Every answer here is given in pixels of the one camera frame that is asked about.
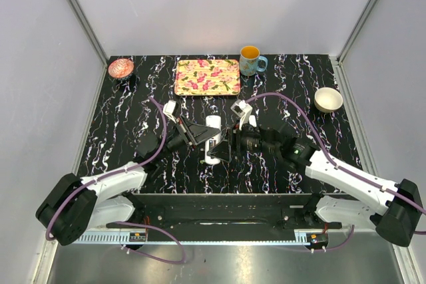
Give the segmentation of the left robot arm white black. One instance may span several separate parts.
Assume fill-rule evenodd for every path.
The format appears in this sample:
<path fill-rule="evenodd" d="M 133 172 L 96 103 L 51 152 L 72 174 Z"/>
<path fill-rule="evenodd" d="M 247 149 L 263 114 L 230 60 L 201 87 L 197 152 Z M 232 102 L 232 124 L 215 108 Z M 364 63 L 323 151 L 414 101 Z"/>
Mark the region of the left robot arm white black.
<path fill-rule="evenodd" d="M 158 162 L 180 147 L 209 146 L 220 139 L 220 116 L 207 116 L 204 125 L 181 116 L 174 124 L 174 130 L 162 138 L 145 132 L 134 160 L 115 170 L 85 177 L 64 175 L 35 213 L 46 228 L 47 240 L 56 239 L 66 246 L 90 228 L 116 221 L 132 228 L 140 226 L 144 212 L 127 193 L 145 185 L 148 177 L 156 174 Z"/>

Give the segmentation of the white remote control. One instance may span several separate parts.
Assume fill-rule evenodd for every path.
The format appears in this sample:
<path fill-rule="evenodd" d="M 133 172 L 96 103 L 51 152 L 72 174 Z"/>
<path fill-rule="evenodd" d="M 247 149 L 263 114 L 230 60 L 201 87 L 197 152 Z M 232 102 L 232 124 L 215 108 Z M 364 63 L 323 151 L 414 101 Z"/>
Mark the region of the white remote control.
<path fill-rule="evenodd" d="M 212 128 L 219 129 L 219 133 L 205 142 L 204 148 L 204 160 L 205 163 L 211 166 L 219 164 L 220 159 L 211 157 L 208 155 L 208 152 L 217 145 L 221 140 L 221 117 L 218 115 L 209 115 L 206 117 L 206 125 Z"/>

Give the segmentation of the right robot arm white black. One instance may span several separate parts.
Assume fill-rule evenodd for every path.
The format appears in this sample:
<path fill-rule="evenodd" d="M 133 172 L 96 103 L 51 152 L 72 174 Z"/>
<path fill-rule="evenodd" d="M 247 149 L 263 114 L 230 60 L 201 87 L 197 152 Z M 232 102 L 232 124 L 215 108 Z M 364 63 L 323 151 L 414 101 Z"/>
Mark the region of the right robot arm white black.
<path fill-rule="evenodd" d="M 351 224 L 372 229 L 400 247 L 411 243 L 423 209 L 416 183 L 379 178 L 338 160 L 310 140 L 250 124 L 229 128 L 221 141 L 210 140 L 206 144 L 207 155 L 224 162 L 237 160 L 244 152 L 269 154 L 285 170 L 324 182 L 351 196 L 350 200 L 321 196 L 316 205 L 302 213 L 308 227 L 317 228 L 324 222 Z"/>

